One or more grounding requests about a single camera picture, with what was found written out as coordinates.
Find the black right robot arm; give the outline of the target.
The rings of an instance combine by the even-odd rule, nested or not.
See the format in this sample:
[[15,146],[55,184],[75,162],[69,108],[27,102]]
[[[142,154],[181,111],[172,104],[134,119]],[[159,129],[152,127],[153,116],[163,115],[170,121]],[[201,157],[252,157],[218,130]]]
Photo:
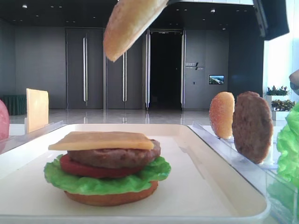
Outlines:
[[289,33],[284,0],[254,0],[245,4],[170,0],[165,11],[181,19],[181,25],[188,29],[243,28],[251,32],[256,31],[265,41]]

